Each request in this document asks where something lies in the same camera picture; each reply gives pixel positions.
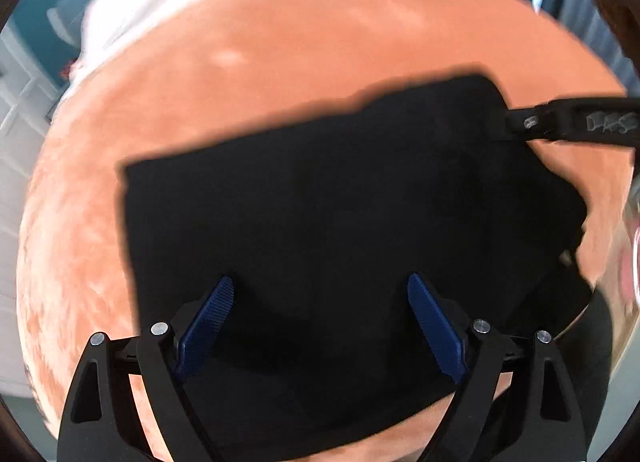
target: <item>brown surface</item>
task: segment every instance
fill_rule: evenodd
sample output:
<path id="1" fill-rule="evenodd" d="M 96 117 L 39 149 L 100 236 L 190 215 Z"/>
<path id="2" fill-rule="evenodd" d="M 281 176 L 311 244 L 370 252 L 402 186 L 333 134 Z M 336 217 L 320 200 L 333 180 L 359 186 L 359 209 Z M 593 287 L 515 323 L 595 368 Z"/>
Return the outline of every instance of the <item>brown surface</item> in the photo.
<path id="1" fill-rule="evenodd" d="M 137 333 L 122 162 L 298 120 L 309 103 L 354 106 L 373 86 L 468 69 L 493 77 L 511 106 L 622 92 L 580 42 L 521 0 L 204 0 L 88 79 L 51 127 L 20 230 L 22 346 L 52 430 L 89 335 Z M 596 280 L 626 195 L 629 154 L 535 148 L 588 200 L 579 259 Z M 139 381 L 136 395 L 165 458 Z M 441 402 L 312 459 L 393 460 L 425 444 L 444 409 Z"/>

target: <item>black garment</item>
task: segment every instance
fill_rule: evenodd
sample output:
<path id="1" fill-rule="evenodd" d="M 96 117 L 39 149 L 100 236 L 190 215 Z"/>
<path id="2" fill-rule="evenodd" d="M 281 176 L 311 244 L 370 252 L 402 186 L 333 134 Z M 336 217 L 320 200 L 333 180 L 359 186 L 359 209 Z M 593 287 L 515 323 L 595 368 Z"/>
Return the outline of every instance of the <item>black garment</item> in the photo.
<path id="1" fill-rule="evenodd" d="M 412 272 L 503 332 L 542 320 L 557 333 L 588 304 L 558 261 L 584 201 L 526 143 L 488 140 L 484 120 L 504 107 L 466 76 L 126 168 L 142 327 L 224 274 L 236 284 L 185 384 L 226 460 L 353 442 L 453 390 L 407 303 Z"/>

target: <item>black cloth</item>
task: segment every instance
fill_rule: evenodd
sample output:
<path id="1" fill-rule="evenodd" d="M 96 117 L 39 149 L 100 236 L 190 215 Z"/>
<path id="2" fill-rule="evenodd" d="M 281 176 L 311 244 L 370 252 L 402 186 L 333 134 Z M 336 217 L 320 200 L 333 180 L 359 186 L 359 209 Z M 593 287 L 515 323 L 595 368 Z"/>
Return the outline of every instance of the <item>black cloth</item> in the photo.
<path id="1" fill-rule="evenodd" d="M 558 332 L 588 304 L 558 261 L 584 201 L 526 143 L 488 139 L 504 107 L 491 81 L 465 76 L 126 167 L 141 326 L 224 274 L 236 284 L 184 387 L 226 460 L 353 442 L 454 389 L 407 303 L 412 272 L 503 332 L 542 318 Z"/>

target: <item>orange table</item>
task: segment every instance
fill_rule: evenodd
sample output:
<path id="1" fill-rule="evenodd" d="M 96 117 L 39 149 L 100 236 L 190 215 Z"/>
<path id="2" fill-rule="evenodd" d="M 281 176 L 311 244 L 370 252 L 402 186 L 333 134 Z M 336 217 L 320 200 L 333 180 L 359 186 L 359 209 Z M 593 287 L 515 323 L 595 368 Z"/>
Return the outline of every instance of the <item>orange table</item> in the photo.
<path id="1" fill-rule="evenodd" d="M 203 0 L 91 76 L 59 110 L 33 175 L 20 231 L 18 320 L 24 358 L 56 432 L 91 333 L 138 333 L 118 177 L 122 162 L 353 108 L 378 87 L 460 71 L 492 77 L 512 107 L 620 94 L 606 66 L 523 0 Z M 590 213 L 582 272 L 602 273 L 630 181 L 626 150 L 533 144 Z M 168 460 L 134 382 L 154 451 Z M 313 461 L 390 461 L 428 441 L 446 400 Z"/>

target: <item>blue gripper pad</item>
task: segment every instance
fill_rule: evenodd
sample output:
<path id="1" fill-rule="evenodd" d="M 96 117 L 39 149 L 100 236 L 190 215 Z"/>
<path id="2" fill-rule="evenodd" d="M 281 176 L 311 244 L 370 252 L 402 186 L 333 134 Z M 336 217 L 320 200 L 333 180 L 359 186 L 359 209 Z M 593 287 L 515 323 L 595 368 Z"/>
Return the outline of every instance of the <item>blue gripper pad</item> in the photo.
<path id="1" fill-rule="evenodd" d="M 456 384 L 465 378 L 465 346 L 450 321 L 427 289 L 418 274 L 412 274 L 406 286 L 409 305 L 431 347 L 436 362 L 443 374 L 450 376 Z"/>
<path id="2" fill-rule="evenodd" d="M 179 381 L 184 382 L 202 368 L 233 304 L 234 284 L 223 276 L 178 343 L 174 376 Z"/>

